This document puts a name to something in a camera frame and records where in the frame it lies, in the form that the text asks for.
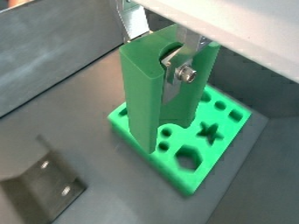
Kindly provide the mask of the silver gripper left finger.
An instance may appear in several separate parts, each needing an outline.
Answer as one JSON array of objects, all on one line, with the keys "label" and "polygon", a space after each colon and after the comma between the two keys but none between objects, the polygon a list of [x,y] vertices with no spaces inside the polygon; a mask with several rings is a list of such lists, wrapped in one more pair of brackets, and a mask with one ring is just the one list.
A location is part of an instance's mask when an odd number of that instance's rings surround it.
[{"label": "silver gripper left finger", "polygon": [[113,11],[123,34],[125,42],[131,42],[150,32],[146,9],[135,0],[110,0]]}]

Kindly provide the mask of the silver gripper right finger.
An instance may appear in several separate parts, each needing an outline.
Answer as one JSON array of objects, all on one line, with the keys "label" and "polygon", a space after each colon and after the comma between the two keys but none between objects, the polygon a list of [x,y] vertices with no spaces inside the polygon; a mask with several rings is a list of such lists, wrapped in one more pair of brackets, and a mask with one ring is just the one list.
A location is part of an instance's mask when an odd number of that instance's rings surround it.
[{"label": "silver gripper right finger", "polygon": [[190,84],[195,80],[197,70],[193,67],[193,59],[211,43],[209,38],[182,25],[177,29],[177,40],[182,46],[173,50],[162,59],[162,64],[166,67],[163,104],[181,93],[182,83]]}]

